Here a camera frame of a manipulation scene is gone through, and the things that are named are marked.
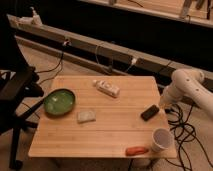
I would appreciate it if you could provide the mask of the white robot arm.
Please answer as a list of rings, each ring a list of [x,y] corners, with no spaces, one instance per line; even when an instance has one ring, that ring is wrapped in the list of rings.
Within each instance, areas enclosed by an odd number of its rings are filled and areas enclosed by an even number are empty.
[[[188,95],[213,120],[213,93],[203,85],[205,75],[198,69],[177,69],[171,75],[159,100],[160,108],[168,108]]]

